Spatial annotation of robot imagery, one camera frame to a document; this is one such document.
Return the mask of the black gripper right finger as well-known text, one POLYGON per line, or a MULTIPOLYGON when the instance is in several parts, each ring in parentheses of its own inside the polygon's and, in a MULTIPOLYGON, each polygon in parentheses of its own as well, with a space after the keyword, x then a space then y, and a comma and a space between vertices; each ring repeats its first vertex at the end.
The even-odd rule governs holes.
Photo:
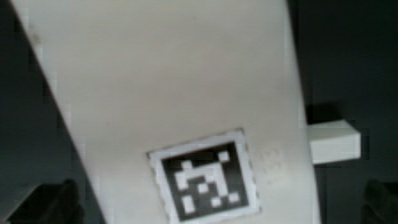
POLYGON ((368 181, 361 224, 398 224, 398 182, 368 181))

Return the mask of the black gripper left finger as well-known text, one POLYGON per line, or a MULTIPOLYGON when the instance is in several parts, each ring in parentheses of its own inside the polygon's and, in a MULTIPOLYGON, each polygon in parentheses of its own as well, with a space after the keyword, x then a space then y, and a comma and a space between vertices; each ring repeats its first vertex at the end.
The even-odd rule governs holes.
POLYGON ((82 224, 78 185, 71 179, 0 194, 0 224, 82 224))

